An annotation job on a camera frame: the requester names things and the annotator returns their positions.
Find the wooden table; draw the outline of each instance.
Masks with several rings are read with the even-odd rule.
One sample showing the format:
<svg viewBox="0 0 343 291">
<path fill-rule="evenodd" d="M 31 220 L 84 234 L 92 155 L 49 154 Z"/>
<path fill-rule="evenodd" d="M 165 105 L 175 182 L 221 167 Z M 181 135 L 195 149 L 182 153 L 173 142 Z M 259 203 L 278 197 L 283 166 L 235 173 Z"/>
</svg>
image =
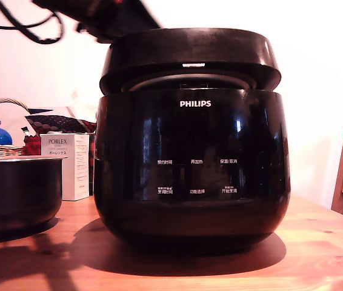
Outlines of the wooden table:
<svg viewBox="0 0 343 291">
<path fill-rule="evenodd" d="M 343 290 L 343 216 L 294 195 L 275 234 L 226 256 L 135 253 L 92 197 L 63 202 L 48 227 L 0 242 L 0 290 Z"/>
</svg>

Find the white wall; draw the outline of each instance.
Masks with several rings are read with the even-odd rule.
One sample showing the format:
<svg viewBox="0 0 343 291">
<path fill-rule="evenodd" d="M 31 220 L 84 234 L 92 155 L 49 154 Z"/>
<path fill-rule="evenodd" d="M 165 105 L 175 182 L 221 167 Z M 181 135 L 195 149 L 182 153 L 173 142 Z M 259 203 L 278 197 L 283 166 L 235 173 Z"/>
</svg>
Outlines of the white wall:
<svg viewBox="0 0 343 291">
<path fill-rule="evenodd" d="M 145 0 L 164 27 L 232 27 L 266 36 L 276 53 L 290 148 L 292 192 L 330 207 L 343 139 L 343 0 Z M 5 3 L 24 23 L 47 12 L 26 0 Z M 0 14 L 0 24 L 6 24 Z M 0 31 L 0 98 L 29 106 L 97 106 L 106 45 L 73 31 L 37 45 Z M 54 25 L 36 30 L 55 35 Z M 77 103 L 72 98 L 77 92 Z"/>
</svg>

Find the black cable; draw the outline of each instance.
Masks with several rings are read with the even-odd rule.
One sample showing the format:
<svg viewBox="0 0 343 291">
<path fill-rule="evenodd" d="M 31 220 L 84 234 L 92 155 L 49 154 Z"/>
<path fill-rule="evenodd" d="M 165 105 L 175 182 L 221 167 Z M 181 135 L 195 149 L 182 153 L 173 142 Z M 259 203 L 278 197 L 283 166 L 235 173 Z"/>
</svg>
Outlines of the black cable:
<svg viewBox="0 0 343 291">
<path fill-rule="evenodd" d="M 46 18 L 46 19 L 44 19 L 44 20 L 42 20 L 40 22 L 29 24 L 29 25 L 23 25 L 23 26 L 26 27 L 26 28 L 37 27 L 37 26 L 43 25 L 45 22 L 47 22 L 52 17 L 54 17 L 53 14 L 51 14 L 48 18 Z M 1 26 L 1 25 L 0 25 L 0 29 L 3 29 L 3 30 L 18 30 L 15 26 Z"/>
<path fill-rule="evenodd" d="M 54 44 L 58 42 L 62 36 L 64 35 L 64 24 L 62 19 L 57 15 L 56 12 L 52 11 L 52 15 L 49 16 L 48 19 L 45 19 L 42 21 L 42 23 L 45 23 L 50 18 L 55 17 L 57 18 L 59 25 L 60 25 L 60 35 L 58 38 L 47 38 L 47 39 L 40 39 L 38 36 L 36 36 L 34 33 L 32 33 L 28 28 L 30 28 L 29 25 L 22 25 L 14 16 L 9 12 L 9 10 L 6 8 L 6 6 L 0 1 L 0 11 L 2 14 L 8 19 L 8 21 L 11 22 L 11 24 L 14 25 L 14 28 L 0 28 L 0 29 L 6 29 L 6 30 L 19 30 L 24 36 L 26 36 L 28 39 L 38 43 L 38 44 Z"/>
</svg>

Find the white box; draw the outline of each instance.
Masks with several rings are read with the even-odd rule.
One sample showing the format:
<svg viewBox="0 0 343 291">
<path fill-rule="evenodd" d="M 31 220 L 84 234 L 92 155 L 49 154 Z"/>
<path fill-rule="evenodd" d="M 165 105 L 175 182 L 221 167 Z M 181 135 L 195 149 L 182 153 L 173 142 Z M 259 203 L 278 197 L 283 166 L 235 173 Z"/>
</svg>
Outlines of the white box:
<svg viewBox="0 0 343 291">
<path fill-rule="evenodd" d="M 89 196 L 89 136 L 78 133 L 41 135 L 42 156 L 66 156 L 62 160 L 62 200 Z"/>
</svg>

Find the pot rim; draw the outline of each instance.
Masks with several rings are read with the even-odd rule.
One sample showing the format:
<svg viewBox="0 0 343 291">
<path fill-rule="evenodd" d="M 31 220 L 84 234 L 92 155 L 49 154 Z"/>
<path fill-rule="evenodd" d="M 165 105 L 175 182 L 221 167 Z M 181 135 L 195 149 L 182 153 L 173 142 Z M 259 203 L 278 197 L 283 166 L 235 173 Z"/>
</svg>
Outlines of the pot rim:
<svg viewBox="0 0 343 291">
<path fill-rule="evenodd" d="M 31 162 L 31 161 L 51 161 L 51 160 L 63 160 L 67 156 L 0 156 L 0 162 Z"/>
</svg>

